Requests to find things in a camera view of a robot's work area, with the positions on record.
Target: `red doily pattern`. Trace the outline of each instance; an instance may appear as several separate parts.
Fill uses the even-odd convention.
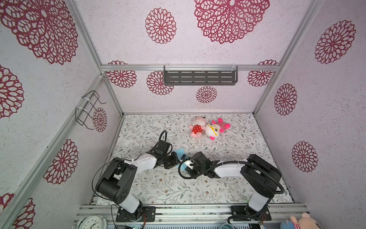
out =
[[[197,26],[220,44],[242,39],[263,18],[269,0],[194,0]]]
[[[0,196],[0,214],[5,209],[6,205],[8,205],[11,198],[13,198],[13,193],[7,193],[3,196]]]
[[[280,115],[288,115],[295,108],[297,95],[295,87],[291,84],[280,86],[274,97],[274,107]]]
[[[265,60],[259,64],[278,64],[275,60]],[[248,82],[252,86],[260,87],[266,85],[271,78],[272,71],[250,71],[248,75]]]
[[[75,143],[67,139],[59,153],[52,161],[43,178],[47,183],[61,184],[71,177],[78,165],[79,152]]]
[[[0,119],[9,117],[22,107],[23,94],[23,87],[17,76],[0,65]]]
[[[126,64],[123,61],[114,60],[108,64]],[[136,83],[135,71],[107,71],[108,79],[121,88],[132,87]]]
[[[355,39],[355,25],[351,21],[339,21],[320,36],[315,47],[315,58],[322,64],[332,63],[351,47]]]
[[[299,141],[292,149],[292,159],[297,168],[303,172],[311,172],[318,165],[318,154],[312,145]]]
[[[196,98],[201,103],[212,102],[217,96],[217,91],[214,87],[204,86],[198,89],[196,93]]]
[[[155,8],[145,20],[146,32],[158,44],[166,44],[174,38],[177,30],[174,17],[162,8]]]
[[[33,198],[29,198],[27,205],[24,206],[20,215],[14,221],[12,229],[29,229],[33,225],[33,218],[36,215],[35,206]]]
[[[150,73],[146,80],[150,91],[157,95],[169,94],[174,86],[167,86],[164,84],[164,73],[162,71],[154,71]]]
[[[93,114],[93,125],[98,132],[103,132],[107,126],[107,114],[104,109],[98,107]]]
[[[63,0],[0,0],[0,16],[36,57],[64,64],[76,55],[78,34]]]

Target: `clock face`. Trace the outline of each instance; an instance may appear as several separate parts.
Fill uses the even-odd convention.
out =
[[[79,229],[101,229],[102,221],[97,216],[91,216],[85,219]]]

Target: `alarm clock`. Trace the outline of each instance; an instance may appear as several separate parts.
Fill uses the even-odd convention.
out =
[[[100,215],[92,215],[80,219],[76,224],[76,229],[106,229],[107,220]]]

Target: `leaf pattern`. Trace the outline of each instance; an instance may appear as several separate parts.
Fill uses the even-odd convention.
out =
[[[192,138],[189,125],[196,116],[205,117],[206,122],[222,118],[231,127],[214,141],[206,135]],[[173,145],[173,150],[184,148],[185,153],[191,156],[202,151],[210,160],[227,161],[257,154],[276,166],[251,114],[126,115],[111,158],[137,158],[155,145],[163,130],[168,132],[167,141]],[[285,190],[286,193],[275,195],[272,202],[293,203],[286,187]],[[179,176],[177,167],[170,170],[157,167],[137,174],[130,192],[143,204],[201,204],[247,203],[253,191],[243,177],[211,179],[200,176],[184,180]],[[99,198],[97,204],[111,202]]]

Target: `plush toy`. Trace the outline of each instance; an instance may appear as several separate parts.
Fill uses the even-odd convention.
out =
[[[217,122],[212,121],[212,123],[206,125],[205,133],[213,141],[220,136],[219,132],[223,133],[226,129],[229,129],[230,126],[230,124],[224,123],[222,118],[219,118]]]
[[[192,125],[189,126],[189,128],[192,130],[191,136],[192,137],[202,137],[203,130],[206,128],[206,120],[203,117],[196,117]]]
[[[303,213],[302,218],[297,220],[295,216],[290,216],[290,220],[281,223],[281,229],[321,229],[318,222],[311,218],[309,214]]]

